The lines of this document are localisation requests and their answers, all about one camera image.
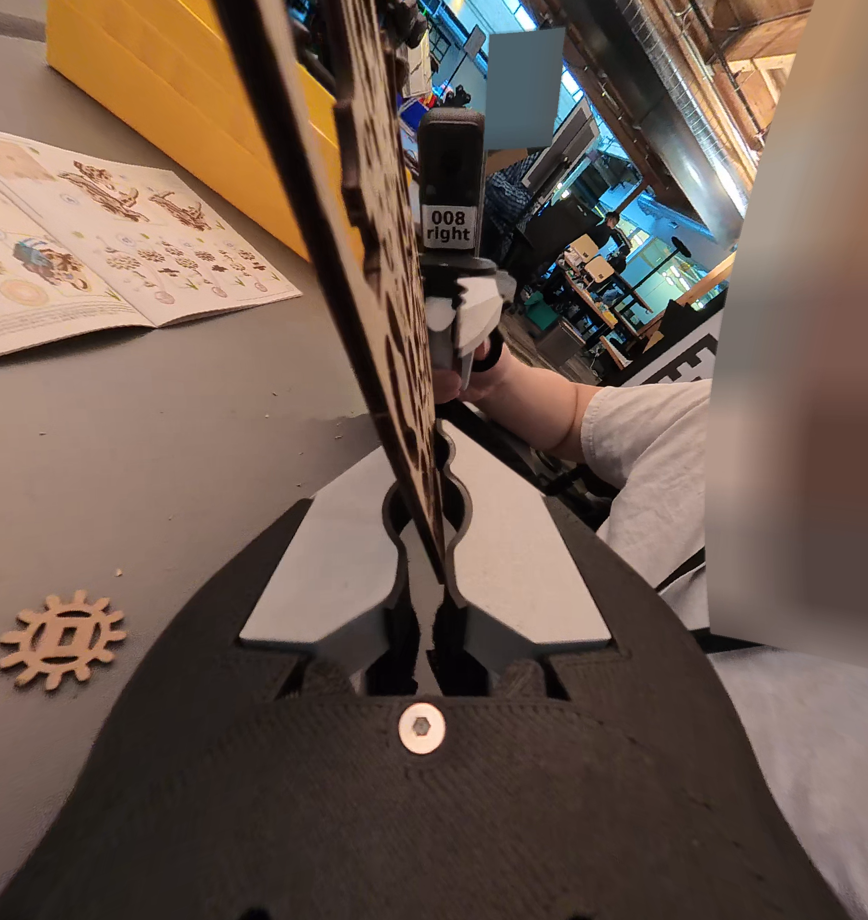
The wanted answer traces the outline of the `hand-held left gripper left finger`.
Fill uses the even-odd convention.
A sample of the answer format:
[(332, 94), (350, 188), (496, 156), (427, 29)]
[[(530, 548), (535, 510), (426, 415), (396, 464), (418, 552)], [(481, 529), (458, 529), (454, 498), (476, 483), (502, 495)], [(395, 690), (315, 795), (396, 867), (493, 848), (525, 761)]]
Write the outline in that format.
[(382, 447), (313, 497), (244, 624), (244, 646), (365, 671), (389, 649), (386, 614), (407, 587), (393, 518), (396, 478)]

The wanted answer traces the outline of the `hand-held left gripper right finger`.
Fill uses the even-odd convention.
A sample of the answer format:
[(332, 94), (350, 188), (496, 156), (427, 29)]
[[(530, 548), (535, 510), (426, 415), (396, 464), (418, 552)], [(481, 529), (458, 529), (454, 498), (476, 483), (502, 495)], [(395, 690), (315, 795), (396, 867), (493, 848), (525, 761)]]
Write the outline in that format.
[(514, 661), (583, 653), (612, 634), (543, 493), (448, 420), (446, 484), (463, 519), (450, 544), (449, 585), (466, 612), (464, 650), (494, 674)]

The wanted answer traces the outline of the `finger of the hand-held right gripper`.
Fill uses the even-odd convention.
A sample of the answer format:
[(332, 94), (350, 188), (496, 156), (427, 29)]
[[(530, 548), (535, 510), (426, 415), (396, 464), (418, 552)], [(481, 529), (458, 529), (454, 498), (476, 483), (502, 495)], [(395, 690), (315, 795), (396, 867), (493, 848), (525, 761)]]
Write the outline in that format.
[(430, 360), (435, 370), (455, 370), (454, 321), (456, 309), (452, 298), (427, 297), (427, 327)]
[(465, 389), (473, 372), (474, 352), (497, 328), (504, 297), (497, 275), (461, 277), (457, 283), (460, 303), (454, 318), (454, 354)]

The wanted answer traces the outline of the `laser-cut wooden parts sheet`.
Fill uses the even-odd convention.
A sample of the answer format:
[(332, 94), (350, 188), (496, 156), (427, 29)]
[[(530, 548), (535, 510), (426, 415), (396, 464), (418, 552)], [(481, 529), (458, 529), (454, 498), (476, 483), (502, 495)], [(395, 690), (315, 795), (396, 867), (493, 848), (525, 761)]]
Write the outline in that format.
[(425, 297), (395, 113), (394, 55), (375, 5), (324, 3), (339, 193), (313, 135), (285, 2), (214, 5), (402, 497), (444, 581)]

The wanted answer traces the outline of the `wooden gear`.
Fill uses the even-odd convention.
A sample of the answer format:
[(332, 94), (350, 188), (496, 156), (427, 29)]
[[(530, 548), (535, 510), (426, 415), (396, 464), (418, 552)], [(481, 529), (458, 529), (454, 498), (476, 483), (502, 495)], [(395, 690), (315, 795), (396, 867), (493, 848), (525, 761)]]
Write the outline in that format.
[(127, 640), (124, 617), (109, 597), (92, 599), (84, 590), (68, 599), (49, 594), (40, 607), (21, 610), (18, 627), (0, 637), (7, 650), (0, 671), (14, 671), (19, 688), (41, 678), (49, 694), (68, 676), (86, 683), (94, 666), (115, 661), (116, 648)]

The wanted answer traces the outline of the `person's right forearm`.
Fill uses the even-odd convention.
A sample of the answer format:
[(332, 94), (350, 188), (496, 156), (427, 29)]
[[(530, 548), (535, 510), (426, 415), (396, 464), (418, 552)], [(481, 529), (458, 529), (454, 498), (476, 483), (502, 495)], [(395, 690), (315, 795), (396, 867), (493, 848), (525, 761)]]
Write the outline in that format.
[(532, 448), (566, 461), (584, 462), (583, 423), (591, 403), (604, 389), (532, 368), (509, 395), (490, 397), (475, 406)]

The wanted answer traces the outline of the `person's right hand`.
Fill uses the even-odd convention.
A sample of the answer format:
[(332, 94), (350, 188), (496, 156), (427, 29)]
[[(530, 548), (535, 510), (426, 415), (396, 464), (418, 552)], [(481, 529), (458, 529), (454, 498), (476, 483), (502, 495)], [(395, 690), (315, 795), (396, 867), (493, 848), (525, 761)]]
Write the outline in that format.
[(471, 371), (465, 383), (459, 370), (435, 369), (432, 373), (434, 401), (437, 405), (454, 400), (478, 405), (490, 397), (505, 397), (532, 370), (508, 351), (502, 351), (489, 370)]

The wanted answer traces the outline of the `long wooden workbench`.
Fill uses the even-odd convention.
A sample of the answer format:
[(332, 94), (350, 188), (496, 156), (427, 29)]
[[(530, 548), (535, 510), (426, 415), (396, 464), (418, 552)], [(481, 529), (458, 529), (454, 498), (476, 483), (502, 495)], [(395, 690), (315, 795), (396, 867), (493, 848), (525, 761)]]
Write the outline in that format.
[(582, 273), (584, 265), (572, 264), (566, 257), (556, 263), (564, 273), (578, 315), (591, 316), (601, 331), (620, 329), (629, 337), (652, 339), (663, 321), (664, 311), (653, 312), (635, 287), (617, 272), (598, 287), (589, 287)]

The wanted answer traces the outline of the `framed marker sign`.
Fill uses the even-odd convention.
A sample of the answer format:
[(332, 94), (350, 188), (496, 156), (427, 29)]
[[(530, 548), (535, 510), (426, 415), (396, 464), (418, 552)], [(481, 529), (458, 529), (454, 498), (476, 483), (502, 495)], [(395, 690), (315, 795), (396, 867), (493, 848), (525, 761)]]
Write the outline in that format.
[(671, 301), (656, 329), (657, 343), (642, 352), (610, 385), (692, 383), (713, 377), (727, 288), (696, 308)]

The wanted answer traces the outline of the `yellow box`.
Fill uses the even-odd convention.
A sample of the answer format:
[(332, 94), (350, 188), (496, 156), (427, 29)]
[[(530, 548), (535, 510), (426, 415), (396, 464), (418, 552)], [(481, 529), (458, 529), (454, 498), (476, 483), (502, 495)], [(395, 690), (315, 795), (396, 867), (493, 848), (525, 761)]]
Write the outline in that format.
[(47, 61), (308, 259), (285, 190), (206, 1), (49, 1)]

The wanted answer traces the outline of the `illustrated instruction booklet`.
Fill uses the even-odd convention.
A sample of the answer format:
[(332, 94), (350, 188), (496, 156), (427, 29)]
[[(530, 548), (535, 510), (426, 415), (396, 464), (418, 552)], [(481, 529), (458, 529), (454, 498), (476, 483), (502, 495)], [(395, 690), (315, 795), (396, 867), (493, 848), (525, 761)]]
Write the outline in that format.
[(173, 172), (0, 132), (0, 358), (300, 296)]

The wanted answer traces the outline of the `silver ventilation duct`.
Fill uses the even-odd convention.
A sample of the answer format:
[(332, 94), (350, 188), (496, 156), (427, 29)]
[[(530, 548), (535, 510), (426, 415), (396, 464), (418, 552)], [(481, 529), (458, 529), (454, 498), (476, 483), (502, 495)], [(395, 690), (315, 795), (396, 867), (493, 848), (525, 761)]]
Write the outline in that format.
[(651, 2), (562, 2), (567, 37), (581, 55), (597, 108), (632, 144), (655, 198), (734, 244), (756, 167), (724, 107)]

